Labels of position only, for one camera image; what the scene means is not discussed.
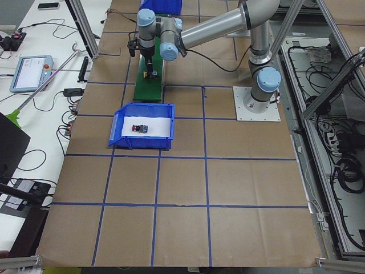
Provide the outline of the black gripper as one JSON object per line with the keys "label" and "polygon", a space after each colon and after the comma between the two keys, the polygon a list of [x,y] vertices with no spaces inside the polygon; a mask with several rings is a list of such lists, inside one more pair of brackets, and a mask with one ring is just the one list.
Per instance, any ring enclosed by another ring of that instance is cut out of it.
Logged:
{"label": "black gripper", "polygon": [[155,55],[155,46],[143,47],[140,46],[141,55],[144,57],[147,64],[147,78],[153,77],[153,61],[152,58]]}

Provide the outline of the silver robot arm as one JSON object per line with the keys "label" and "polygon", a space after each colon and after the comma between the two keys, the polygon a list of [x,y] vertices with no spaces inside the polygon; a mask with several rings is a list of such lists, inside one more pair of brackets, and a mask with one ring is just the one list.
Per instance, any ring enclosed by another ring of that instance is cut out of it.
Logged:
{"label": "silver robot arm", "polygon": [[279,1],[241,1],[236,9],[186,30],[178,18],[161,17],[150,9],[141,9],[137,13],[138,36],[127,46],[132,57],[137,50],[140,51],[147,67],[145,77],[151,78],[154,76],[155,38],[160,38],[159,51],[163,60],[173,61],[179,55],[185,57],[195,46],[239,29],[249,30],[249,67],[254,83],[244,104],[253,113],[263,113],[281,83],[280,73],[269,65],[274,56],[269,42],[269,20],[278,7]]}

